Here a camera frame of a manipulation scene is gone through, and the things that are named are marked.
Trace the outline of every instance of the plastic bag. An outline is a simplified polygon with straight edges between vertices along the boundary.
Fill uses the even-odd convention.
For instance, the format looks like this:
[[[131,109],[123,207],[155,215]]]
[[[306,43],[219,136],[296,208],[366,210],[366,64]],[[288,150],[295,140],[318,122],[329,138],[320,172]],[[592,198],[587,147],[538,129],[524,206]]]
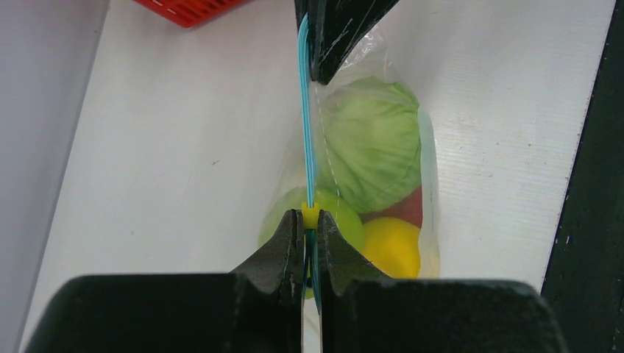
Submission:
[[[310,85],[315,202],[343,237],[395,278],[439,273],[433,127],[387,60],[377,27],[355,46],[327,86]],[[306,200],[299,123],[259,244],[286,210]]]

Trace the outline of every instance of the white table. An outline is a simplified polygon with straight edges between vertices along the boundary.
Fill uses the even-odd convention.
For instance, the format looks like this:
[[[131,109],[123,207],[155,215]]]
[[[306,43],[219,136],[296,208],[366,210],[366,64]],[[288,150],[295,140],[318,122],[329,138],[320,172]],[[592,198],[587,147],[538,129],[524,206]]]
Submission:
[[[613,0],[402,0],[381,27],[433,119],[442,276],[542,284]],[[299,118],[292,0],[187,31],[110,6],[26,324],[81,274],[229,271]]]

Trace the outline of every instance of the toy fruit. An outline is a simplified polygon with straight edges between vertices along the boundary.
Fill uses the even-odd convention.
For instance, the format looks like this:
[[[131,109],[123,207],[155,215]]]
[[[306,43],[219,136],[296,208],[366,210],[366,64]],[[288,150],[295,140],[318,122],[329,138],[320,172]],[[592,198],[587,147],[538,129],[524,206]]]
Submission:
[[[280,225],[284,212],[300,209],[301,203],[305,200],[305,188],[295,188],[282,196],[264,218],[260,228],[259,246],[262,246],[273,236],[277,226]],[[326,190],[316,189],[314,201],[319,203],[321,210],[331,213],[344,239],[361,252],[364,247],[364,226],[360,216],[348,203]]]
[[[314,133],[317,185],[358,213],[385,210],[421,184],[418,101],[368,77],[337,88]]]
[[[400,218],[422,228],[422,186],[400,202],[381,212],[366,213],[362,215],[363,221],[371,221],[379,217]]]
[[[362,254],[393,278],[416,278],[420,271],[420,229],[398,218],[382,217],[364,224]]]

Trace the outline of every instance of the gray wall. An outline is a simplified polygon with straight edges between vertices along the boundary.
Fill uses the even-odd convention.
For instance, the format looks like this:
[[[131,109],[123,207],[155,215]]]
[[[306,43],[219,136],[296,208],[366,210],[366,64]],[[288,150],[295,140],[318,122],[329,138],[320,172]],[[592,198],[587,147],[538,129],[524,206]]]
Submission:
[[[0,11],[0,352],[17,350],[108,0]]]

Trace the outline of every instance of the black surface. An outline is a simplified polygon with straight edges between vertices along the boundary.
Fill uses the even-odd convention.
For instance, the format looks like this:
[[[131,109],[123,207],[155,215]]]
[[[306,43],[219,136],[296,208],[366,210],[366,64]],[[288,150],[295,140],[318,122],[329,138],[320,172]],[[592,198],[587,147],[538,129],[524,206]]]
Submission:
[[[382,274],[321,212],[317,238],[323,352],[567,352],[527,285],[408,281]]]
[[[624,9],[615,4],[542,295],[574,353],[624,352]]]
[[[27,353],[301,352],[303,231],[288,211],[230,274],[89,276],[46,308]]]
[[[326,85],[355,44],[398,0],[295,0],[297,26],[308,14],[313,81]]]

